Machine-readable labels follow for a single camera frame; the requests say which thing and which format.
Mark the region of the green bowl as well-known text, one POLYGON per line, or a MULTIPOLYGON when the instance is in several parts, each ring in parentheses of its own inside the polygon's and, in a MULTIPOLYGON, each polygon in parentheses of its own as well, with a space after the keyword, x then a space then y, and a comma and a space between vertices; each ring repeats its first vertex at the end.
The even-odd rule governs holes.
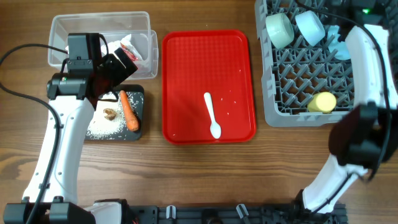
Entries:
POLYGON ((267 16, 266 29, 272 44, 277 49, 283 49, 294 40, 292 23, 284 13, 267 16))

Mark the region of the orange carrot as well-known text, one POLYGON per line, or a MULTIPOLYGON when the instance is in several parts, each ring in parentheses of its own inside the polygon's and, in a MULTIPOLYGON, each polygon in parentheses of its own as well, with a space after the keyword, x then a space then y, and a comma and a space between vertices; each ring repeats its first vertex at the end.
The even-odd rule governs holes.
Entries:
POLYGON ((124 112, 124 118, 126 122, 126 127, 130 131, 138 131, 140 128, 138 119, 131 108, 127 93, 124 90, 119 92, 121 104, 124 112))

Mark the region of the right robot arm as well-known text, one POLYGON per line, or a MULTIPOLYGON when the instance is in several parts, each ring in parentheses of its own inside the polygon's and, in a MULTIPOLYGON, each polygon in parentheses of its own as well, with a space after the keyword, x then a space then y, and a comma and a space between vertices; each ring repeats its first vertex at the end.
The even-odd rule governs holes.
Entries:
POLYGON ((340 223, 336 202, 357 180, 370 182, 397 150, 397 90, 390 61, 390 4, 327 1, 317 12, 338 25, 351 56, 354 108, 330 132, 330 155, 280 215, 289 223, 340 223))

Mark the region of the white plastic spoon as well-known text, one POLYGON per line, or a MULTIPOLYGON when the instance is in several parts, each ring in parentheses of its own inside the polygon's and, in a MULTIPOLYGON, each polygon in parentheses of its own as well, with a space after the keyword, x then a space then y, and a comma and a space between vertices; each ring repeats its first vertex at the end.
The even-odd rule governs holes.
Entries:
POLYGON ((211 94, 209 92, 204 93, 203 95, 205 104, 210 116, 211 124, 210 124, 210 132, 211 135, 215 139, 219 139, 221 137, 221 126, 216 122, 215 119, 215 113, 214 113, 214 107, 213 107, 213 102, 211 98, 211 94))

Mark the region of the white napkin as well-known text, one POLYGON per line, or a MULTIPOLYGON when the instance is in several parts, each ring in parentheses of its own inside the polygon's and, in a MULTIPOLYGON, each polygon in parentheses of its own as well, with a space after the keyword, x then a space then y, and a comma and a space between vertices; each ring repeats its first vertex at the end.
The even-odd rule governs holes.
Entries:
POLYGON ((120 43, 126 45, 130 50, 133 51, 134 55, 138 58, 137 61, 143 61, 144 59, 142 58, 141 54, 138 52, 138 50, 135 48, 135 46, 132 45, 132 35, 129 34, 125 37, 123 37, 121 40, 116 40, 114 42, 110 42, 107 45, 102 45, 101 46, 101 52, 103 54, 106 54, 107 51, 109 53, 115 53, 117 49, 121 48, 120 43))

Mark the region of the yellow cup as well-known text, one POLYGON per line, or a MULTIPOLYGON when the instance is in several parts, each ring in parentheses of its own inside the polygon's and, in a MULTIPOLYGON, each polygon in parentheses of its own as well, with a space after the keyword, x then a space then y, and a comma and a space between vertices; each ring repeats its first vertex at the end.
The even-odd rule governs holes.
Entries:
POLYGON ((330 92, 321 92, 313 96, 307 108, 309 112, 331 113, 336 107, 336 97, 330 92))

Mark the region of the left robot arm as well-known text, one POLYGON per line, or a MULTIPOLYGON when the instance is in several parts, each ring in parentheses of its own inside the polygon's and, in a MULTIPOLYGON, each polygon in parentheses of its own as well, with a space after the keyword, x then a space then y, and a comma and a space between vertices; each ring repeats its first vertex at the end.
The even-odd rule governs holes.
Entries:
POLYGON ((106 39, 99 33, 68 35, 68 57, 47 83, 47 129, 34 175, 19 203, 4 210, 5 223, 122 223, 131 211, 125 200, 105 200, 92 207, 77 204, 77 174, 88 126, 100 96, 132 75, 137 67, 122 49, 102 54, 106 39))

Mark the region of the light blue bowl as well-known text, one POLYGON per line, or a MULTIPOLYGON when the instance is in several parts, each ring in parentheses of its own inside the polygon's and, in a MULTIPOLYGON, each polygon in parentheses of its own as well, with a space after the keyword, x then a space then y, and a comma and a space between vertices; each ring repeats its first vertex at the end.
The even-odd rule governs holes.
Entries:
POLYGON ((306 11, 295 16, 300 33, 311 46, 316 46, 326 35, 325 28, 313 11, 306 11))

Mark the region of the brown food scrap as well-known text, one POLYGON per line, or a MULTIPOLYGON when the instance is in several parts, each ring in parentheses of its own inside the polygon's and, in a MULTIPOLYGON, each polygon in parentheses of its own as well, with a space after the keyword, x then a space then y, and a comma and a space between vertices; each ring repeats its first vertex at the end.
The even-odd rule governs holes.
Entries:
POLYGON ((104 118, 109 121, 114 120, 118 115, 117 112, 111 108, 105 108, 103 110, 103 114, 104 114, 104 118))

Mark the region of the red foil wrapper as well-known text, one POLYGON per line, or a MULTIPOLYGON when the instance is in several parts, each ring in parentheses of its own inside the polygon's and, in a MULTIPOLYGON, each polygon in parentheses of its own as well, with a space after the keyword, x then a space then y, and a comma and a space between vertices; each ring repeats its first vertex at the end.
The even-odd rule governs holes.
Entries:
POLYGON ((123 49, 124 53, 133 61, 137 61, 138 58, 134 55, 133 51, 130 50, 126 45, 120 43, 121 48, 123 49))

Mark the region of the light blue plate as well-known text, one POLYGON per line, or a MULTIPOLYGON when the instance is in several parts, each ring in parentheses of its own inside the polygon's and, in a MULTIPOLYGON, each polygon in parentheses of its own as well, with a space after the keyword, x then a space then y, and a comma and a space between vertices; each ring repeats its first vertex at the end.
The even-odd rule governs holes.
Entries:
POLYGON ((337 50, 337 53, 335 54, 336 59, 350 60, 351 57, 346 43, 344 41, 338 40, 338 38, 340 37, 338 33, 339 28, 339 26, 330 26, 327 32, 326 45, 330 53, 332 53, 334 50, 337 50))

